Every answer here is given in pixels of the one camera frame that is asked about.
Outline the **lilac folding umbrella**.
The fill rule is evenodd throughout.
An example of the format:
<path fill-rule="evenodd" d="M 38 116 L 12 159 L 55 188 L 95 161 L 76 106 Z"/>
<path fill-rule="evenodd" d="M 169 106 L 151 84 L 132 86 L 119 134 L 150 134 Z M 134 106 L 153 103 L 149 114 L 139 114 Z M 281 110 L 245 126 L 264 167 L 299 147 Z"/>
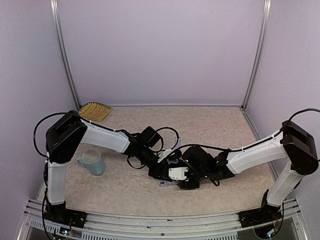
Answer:
<path fill-rule="evenodd" d="M 175 146 L 173 147 L 173 149 L 175 150 L 181 146 L 181 138 L 175 137 L 174 139 L 176 140 Z M 158 183 L 158 186 L 159 187 L 168 187 L 168 186 L 174 186 L 177 184 L 178 184 L 178 182 L 175 180 L 173 180 L 173 181 L 162 180 Z"/>

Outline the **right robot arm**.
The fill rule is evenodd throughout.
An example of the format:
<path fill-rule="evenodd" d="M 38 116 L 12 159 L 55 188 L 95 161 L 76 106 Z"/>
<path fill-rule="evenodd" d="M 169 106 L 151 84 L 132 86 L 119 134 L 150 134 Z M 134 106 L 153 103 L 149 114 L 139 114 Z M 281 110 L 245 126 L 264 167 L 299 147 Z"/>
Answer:
<path fill-rule="evenodd" d="M 210 180 L 215 186 L 243 171 L 275 160 L 287 164 L 274 185 L 263 194 L 261 206 L 239 213 L 241 226 L 249 227 L 280 219 L 280 208 L 286 197 L 304 176 L 314 173 L 319 160 L 313 136 L 292 121 L 284 121 L 280 132 L 240 149 L 220 152 L 212 157 L 200 146 L 191 146 L 183 154 L 186 166 L 178 171 L 178 186 L 197 189 Z"/>

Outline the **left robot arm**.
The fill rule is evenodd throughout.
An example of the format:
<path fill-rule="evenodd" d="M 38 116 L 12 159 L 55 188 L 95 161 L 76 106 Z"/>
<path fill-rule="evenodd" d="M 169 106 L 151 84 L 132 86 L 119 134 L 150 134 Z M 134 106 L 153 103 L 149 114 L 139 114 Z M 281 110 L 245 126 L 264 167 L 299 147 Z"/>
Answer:
<path fill-rule="evenodd" d="M 83 227 L 87 213 L 66 207 L 64 187 L 68 163 L 80 144 L 101 147 L 136 158 L 148 168 L 148 175 L 157 180 L 170 181 L 169 164 L 160 159 L 163 149 L 152 150 L 162 136 L 152 127 L 140 133 L 115 130 L 86 120 L 76 111 L 61 112 L 61 118 L 45 134 L 46 158 L 43 178 L 46 186 L 42 217 L 72 227 Z"/>

